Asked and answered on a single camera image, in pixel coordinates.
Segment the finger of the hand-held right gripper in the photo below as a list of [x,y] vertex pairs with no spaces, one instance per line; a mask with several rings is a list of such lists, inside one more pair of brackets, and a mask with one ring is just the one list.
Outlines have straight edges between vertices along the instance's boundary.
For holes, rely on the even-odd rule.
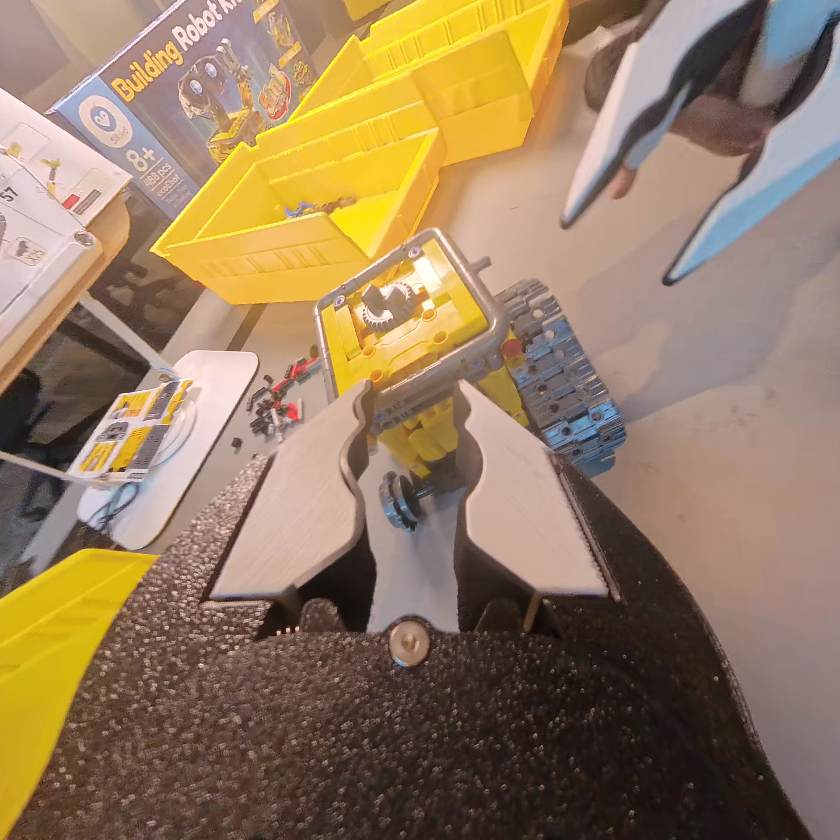
[[761,147],[709,206],[666,270],[665,286],[703,266],[838,160],[839,5],[824,2],[825,27]]
[[624,50],[560,217],[570,228],[623,165],[637,169],[761,17],[762,2],[651,2]]

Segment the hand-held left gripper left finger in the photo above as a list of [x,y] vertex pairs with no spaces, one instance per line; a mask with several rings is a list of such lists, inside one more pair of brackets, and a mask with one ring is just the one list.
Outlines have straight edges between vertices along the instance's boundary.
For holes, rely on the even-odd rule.
[[208,589],[212,605],[296,606],[327,599],[345,627],[367,630],[376,565],[359,478],[369,465],[369,380],[307,420],[279,445]]

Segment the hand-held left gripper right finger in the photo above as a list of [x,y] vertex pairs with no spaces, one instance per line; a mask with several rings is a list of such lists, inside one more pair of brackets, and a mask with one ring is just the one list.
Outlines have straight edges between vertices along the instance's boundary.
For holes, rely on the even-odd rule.
[[454,412],[465,481],[454,548],[458,629],[476,629],[499,600],[523,618],[533,599],[609,599],[609,573],[552,450],[466,381],[455,386]]

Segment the black yellow toy brick vehicle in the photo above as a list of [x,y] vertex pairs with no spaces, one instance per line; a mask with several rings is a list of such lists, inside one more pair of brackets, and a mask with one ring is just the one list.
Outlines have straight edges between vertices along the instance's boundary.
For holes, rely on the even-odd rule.
[[421,499],[461,487],[455,463],[454,389],[478,387],[524,427],[529,418],[513,369],[522,340],[506,305],[480,278],[490,260],[471,264],[437,227],[345,281],[317,302],[314,321],[329,399],[368,381],[369,431],[405,468],[387,472],[380,501],[396,529],[414,531]]

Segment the light grey desk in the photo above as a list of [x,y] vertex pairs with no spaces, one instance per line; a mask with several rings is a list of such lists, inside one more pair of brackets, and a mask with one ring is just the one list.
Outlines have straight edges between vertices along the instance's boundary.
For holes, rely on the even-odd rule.
[[609,469],[553,456],[611,597],[460,631],[465,490],[399,536],[380,444],[366,631],[326,598],[209,604],[276,446],[114,617],[12,838],[838,838],[838,162],[665,286],[741,160],[667,133],[562,229],[609,39],[563,47],[524,145],[423,221],[491,292],[540,280],[615,400]]

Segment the person's right hand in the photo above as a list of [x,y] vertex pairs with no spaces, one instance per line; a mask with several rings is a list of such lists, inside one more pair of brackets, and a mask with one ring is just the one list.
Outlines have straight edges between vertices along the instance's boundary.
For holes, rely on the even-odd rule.
[[[761,146],[776,107],[744,107],[738,100],[747,64],[729,62],[706,92],[683,108],[669,131],[719,156],[741,156]],[[623,198],[636,169],[623,164],[610,184],[614,200]]]

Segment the black quilted pad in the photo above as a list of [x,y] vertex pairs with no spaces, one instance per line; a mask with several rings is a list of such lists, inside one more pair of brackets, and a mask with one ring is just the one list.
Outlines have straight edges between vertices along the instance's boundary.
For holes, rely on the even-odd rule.
[[593,112],[600,112],[627,48],[635,41],[634,31],[615,36],[595,52],[584,75],[584,99]]

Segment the cluster of small brick parts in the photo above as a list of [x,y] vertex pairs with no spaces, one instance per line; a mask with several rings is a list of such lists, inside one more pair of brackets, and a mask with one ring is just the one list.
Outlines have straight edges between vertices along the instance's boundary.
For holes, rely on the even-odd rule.
[[288,365],[278,382],[266,374],[264,385],[254,391],[246,403],[246,412],[251,416],[248,422],[251,432],[282,440],[289,427],[299,424],[303,418],[302,401],[289,401],[289,393],[296,385],[310,380],[321,366],[322,360],[318,356],[299,358]]

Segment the yellow plastic bin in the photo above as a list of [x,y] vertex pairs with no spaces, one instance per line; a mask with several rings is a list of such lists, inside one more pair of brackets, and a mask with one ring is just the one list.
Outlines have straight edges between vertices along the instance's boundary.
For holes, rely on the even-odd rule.
[[355,23],[387,16],[401,10],[414,1],[341,1],[348,16]]
[[156,560],[85,549],[2,597],[1,838],[35,792],[114,617]]
[[519,147],[560,55],[564,1],[422,1],[351,36],[292,121],[328,134],[392,117],[438,130],[444,165]]
[[[319,139],[290,124],[241,146],[152,246],[233,305],[315,301],[406,242],[438,183],[437,129],[386,138],[363,123]],[[284,206],[356,196],[331,215]]]

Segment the yellow black printed sheet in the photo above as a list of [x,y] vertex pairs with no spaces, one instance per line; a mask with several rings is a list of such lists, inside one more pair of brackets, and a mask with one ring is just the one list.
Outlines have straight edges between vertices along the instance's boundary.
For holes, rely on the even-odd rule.
[[193,379],[122,393],[81,447],[67,475],[91,487],[140,483],[178,452],[197,420]]

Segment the small parts inside bin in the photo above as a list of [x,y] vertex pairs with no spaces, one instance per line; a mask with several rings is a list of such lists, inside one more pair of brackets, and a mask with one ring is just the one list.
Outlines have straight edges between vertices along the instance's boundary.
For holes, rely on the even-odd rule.
[[356,196],[342,196],[326,203],[308,203],[300,201],[296,206],[284,206],[284,212],[288,219],[307,217],[314,214],[331,215],[340,209],[352,207],[357,204]]

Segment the wooden booklet stand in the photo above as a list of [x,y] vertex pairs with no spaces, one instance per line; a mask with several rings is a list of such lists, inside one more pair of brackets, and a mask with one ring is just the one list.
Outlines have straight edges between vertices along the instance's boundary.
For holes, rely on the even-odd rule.
[[57,251],[50,251],[45,267],[38,268],[40,287],[27,289],[38,293],[35,301],[10,327],[2,324],[2,392],[76,305],[87,309],[162,378],[176,378],[173,364],[89,292],[128,241],[130,214],[123,198],[113,198],[87,227],[75,225],[74,220],[70,217],[71,227],[59,236]]

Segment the blue printed kit box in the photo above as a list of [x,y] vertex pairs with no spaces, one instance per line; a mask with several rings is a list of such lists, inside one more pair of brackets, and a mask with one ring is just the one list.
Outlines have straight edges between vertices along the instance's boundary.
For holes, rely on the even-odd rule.
[[285,123],[318,78],[304,2],[183,1],[46,115],[174,220],[240,144]]

